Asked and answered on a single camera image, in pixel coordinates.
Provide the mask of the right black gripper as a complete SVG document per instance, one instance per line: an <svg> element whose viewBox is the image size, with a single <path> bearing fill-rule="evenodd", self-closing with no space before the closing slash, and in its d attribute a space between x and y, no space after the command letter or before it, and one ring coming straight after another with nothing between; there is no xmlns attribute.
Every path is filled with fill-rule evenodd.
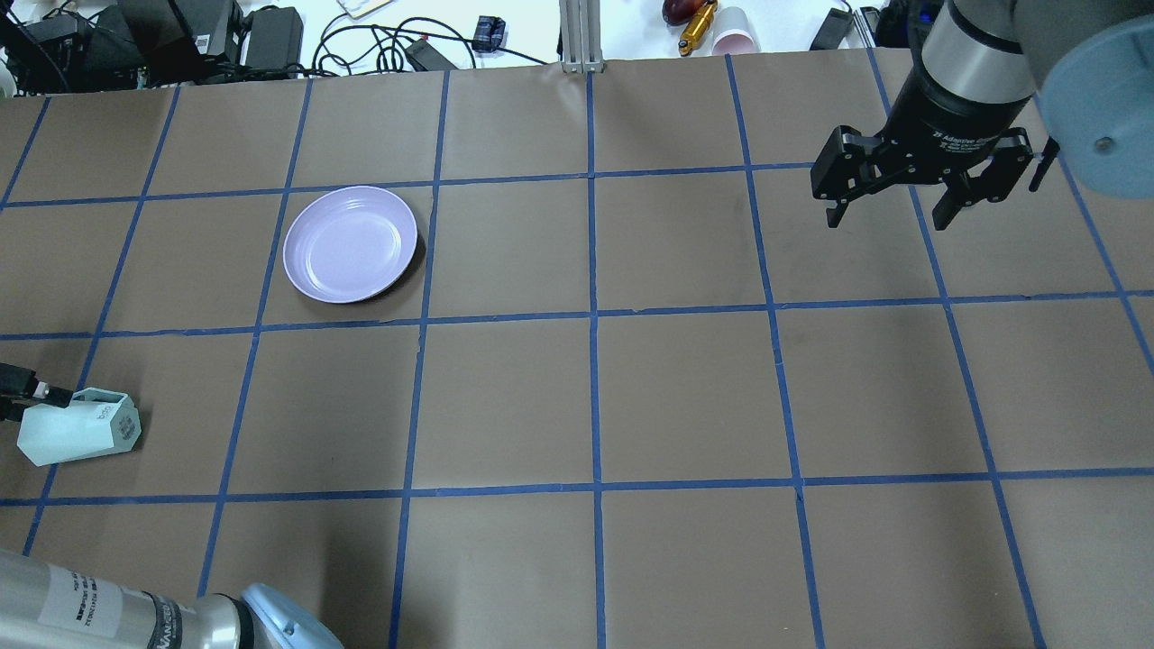
<svg viewBox="0 0 1154 649"><path fill-rule="evenodd" d="M841 124L811 166L811 193L826 206L829 227L841 225L849 203L897 181L944 182L931 211L934 230L947 230L957 214L980 202L998 203L1033 161L1031 136L1014 127L1026 100L987 104L957 96L926 69L911 69L879 136ZM986 163L981 173L968 171Z"/></svg>

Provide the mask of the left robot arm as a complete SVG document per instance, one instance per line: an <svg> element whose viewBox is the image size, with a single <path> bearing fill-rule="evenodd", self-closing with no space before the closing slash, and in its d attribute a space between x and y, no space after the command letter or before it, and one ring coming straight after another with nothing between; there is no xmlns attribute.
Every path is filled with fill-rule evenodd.
<svg viewBox="0 0 1154 649"><path fill-rule="evenodd" d="M132 452L142 427L127 394L78 393L3 364L3 420L38 467ZM295 600L254 583L232 599L207 595L185 605L92 579L18 552L1 558L5 648L338 648L340 641Z"/></svg>

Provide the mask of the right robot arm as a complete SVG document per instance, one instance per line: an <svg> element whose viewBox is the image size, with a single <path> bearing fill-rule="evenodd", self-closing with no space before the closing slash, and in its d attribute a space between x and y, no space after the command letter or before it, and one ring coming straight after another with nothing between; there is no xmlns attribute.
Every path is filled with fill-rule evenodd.
<svg viewBox="0 0 1154 649"><path fill-rule="evenodd" d="M945 230L1021 181L1034 149L1016 119L1037 98L1048 140L1031 191L1063 156L1092 191L1149 200L1151 50L1149 1L947 1L881 130L831 132L812 196L837 227L859 197L941 185L931 216Z"/></svg>

